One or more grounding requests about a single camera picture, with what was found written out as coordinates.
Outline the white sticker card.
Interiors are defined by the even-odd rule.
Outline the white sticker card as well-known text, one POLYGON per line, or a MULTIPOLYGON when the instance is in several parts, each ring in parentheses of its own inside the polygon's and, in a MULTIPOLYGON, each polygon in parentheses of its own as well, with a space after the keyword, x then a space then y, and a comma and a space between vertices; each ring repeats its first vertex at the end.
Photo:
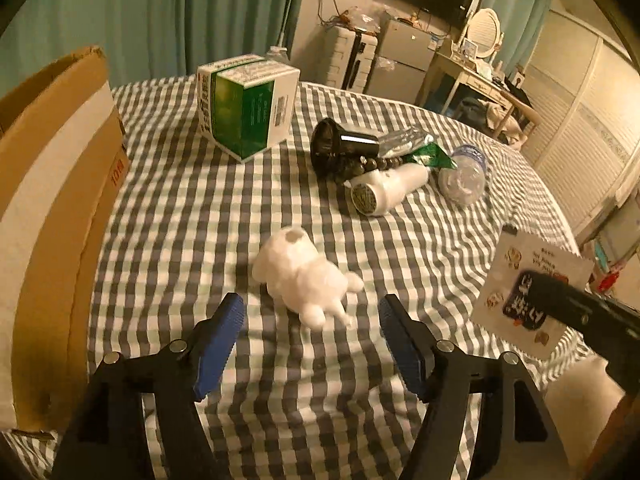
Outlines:
POLYGON ((534 306, 529 299, 533 279, 526 273, 549 274, 565 284, 584 287, 592 269, 592 261, 506 224, 471 321, 531 358, 549 359, 565 326, 534 306))

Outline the white plush toy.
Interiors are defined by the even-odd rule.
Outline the white plush toy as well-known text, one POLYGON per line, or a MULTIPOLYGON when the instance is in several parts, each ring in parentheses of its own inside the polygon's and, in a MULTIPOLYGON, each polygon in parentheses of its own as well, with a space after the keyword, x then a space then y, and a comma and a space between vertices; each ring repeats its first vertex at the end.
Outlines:
POLYGON ((360 276, 326 258, 300 226, 287 226, 269 237, 254 260, 252 278, 311 330, 321 330, 329 315, 351 326, 343 297, 364 289, 360 276))

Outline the clear blue-label water bottle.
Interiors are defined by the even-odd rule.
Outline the clear blue-label water bottle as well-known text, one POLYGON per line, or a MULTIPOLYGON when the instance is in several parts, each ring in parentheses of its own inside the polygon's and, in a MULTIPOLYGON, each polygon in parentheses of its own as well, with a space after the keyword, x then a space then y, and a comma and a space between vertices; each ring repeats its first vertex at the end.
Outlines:
POLYGON ((461 207, 471 206, 484 193, 487 170, 485 154, 475 145, 462 144, 452 152, 451 159, 454 168, 439 170, 439 191, 450 202, 461 207))

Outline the white louvered wardrobe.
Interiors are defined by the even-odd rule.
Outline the white louvered wardrobe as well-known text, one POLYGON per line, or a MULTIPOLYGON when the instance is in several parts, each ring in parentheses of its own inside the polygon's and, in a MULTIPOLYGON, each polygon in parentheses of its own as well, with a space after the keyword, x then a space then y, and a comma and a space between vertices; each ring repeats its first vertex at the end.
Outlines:
POLYGON ((522 153, 586 236, 639 184, 639 72, 615 40, 552 10, 524 90, 542 123, 522 153))

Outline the white plastic bottle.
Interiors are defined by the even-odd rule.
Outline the white plastic bottle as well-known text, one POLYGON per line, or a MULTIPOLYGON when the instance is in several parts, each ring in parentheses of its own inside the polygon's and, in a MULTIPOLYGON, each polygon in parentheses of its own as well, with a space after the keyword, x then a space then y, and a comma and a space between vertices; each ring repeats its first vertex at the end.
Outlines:
POLYGON ((426 185, 431 169, 407 162, 389 170, 374 170, 349 181, 349 196, 360 214, 382 216, 426 185))

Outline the checkered tablecloth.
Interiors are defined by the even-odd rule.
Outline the checkered tablecloth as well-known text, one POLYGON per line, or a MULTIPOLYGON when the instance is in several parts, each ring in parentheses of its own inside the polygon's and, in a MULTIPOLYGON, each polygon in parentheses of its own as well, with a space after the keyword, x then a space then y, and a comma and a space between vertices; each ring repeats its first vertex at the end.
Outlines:
POLYGON ((165 356, 146 382, 168 476, 210 460, 240 478, 390 478, 419 428, 378 332, 378 300, 506 368, 506 344, 469 320, 503 226, 573 249, 526 160, 490 144, 484 198, 432 190, 359 218, 302 154, 322 110, 416 118, 446 142, 462 125, 411 106, 305 86, 294 140, 235 165, 196 126, 195 84, 142 84, 151 123, 132 156, 99 79, 25 88, 1 105, 1 426, 62 432, 84 395, 73 377, 165 356))

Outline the brown cardboard box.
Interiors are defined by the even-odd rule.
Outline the brown cardboard box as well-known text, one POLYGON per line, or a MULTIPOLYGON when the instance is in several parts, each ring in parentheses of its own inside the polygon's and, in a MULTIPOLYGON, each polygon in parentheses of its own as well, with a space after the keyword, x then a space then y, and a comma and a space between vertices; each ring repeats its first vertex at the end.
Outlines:
POLYGON ((129 162, 106 58, 59 58, 1 101, 1 426, 65 430, 88 382, 96 265, 129 162))

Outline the white dressing table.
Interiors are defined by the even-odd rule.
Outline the white dressing table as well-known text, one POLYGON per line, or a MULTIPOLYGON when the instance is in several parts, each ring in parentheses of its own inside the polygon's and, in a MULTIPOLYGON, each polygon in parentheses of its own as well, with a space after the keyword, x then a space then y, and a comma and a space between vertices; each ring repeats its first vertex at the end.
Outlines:
POLYGON ((428 68, 421 89, 416 97, 416 105, 424 106, 428 97, 435 92, 442 82, 442 77, 448 75, 454 78, 452 85, 444 104, 440 108, 440 114, 445 114, 460 86, 469 87, 484 98, 494 101, 506 108, 506 116, 502 118, 499 125, 492 132, 492 136, 497 139, 500 129, 506 124, 508 118, 513 114, 514 110, 519 110, 521 114, 532 124, 534 131, 542 124, 542 117, 533 109, 533 107, 525 104, 514 96, 508 89, 499 87, 493 82, 480 76, 479 73, 470 70, 463 63, 455 58, 450 58, 436 52, 433 56, 430 67, 428 68))

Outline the round vanity mirror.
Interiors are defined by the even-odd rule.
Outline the round vanity mirror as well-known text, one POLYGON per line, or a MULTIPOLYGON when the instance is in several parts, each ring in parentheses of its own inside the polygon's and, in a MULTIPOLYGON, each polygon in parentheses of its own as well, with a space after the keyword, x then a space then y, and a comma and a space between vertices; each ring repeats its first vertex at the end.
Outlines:
POLYGON ((501 24, 494 9, 477 10, 466 24, 464 39, 476 45, 478 58, 490 58, 501 37, 501 24))

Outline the black cup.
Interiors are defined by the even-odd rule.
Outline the black cup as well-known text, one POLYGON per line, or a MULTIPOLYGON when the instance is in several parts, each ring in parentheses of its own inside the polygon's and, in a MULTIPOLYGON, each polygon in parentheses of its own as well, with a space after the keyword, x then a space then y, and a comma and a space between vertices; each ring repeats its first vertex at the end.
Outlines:
POLYGON ((372 130, 354 125, 341 126, 333 118, 323 118, 314 127, 310 141, 311 165, 319 177, 336 174, 344 159, 377 158, 380 141, 372 130))

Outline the teal right curtain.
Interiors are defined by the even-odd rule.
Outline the teal right curtain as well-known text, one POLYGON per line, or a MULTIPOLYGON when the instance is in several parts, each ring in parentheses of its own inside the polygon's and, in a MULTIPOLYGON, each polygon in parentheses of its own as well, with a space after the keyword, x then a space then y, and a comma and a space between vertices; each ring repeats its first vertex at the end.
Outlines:
POLYGON ((480 0, 482 8, 494 10, 503 32, 496 61, 506 75, 524 67, 533 53, 552 0, 480 0))

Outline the teal curtain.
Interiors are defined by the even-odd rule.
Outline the teal curtain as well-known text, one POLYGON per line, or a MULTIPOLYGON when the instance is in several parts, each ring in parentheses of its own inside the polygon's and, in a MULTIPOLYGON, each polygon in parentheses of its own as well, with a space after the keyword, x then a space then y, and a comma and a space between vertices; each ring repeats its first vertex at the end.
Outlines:
POLYGON ((480 0, 482 8, 494 10, 503 32, 496 61, 506 75, 524 67, 533 53, 552 0, 480 0))
POLYGON ((25 0, 1 34, 8 92, 77 49, 98 46, 112 86, 193 74, 292 44, 300 0, 25 0))

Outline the green white carton box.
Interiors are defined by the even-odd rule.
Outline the green white carton box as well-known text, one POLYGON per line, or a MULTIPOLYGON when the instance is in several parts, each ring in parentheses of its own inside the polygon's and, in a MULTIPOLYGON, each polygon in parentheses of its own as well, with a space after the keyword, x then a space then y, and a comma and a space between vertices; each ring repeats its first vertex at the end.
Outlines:
POLYGON ((300 70, 257 54, 201 65, 198 131, 238 162, 288 138, 300 70))

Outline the white suitcase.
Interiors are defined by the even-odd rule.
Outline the white suitcase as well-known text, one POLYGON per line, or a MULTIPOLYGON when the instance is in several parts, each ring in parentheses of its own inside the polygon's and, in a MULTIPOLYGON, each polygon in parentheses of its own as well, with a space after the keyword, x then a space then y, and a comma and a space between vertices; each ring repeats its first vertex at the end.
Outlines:
POLYGON ((342 26, 324 34, 317 79, 325 86, 362 93, 366 88, 378 38, 342 26))

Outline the clear bottle behind table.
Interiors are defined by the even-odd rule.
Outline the clear bottle behind table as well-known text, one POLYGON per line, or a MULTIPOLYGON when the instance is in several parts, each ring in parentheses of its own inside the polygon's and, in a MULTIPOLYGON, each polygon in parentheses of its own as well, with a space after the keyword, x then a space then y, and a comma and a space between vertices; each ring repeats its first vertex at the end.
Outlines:
POLYGON ((286 47, 271 46, 265 53, 265 59, 286 65, 291 64, 290 57, 288 56, 288 49, 286 47))

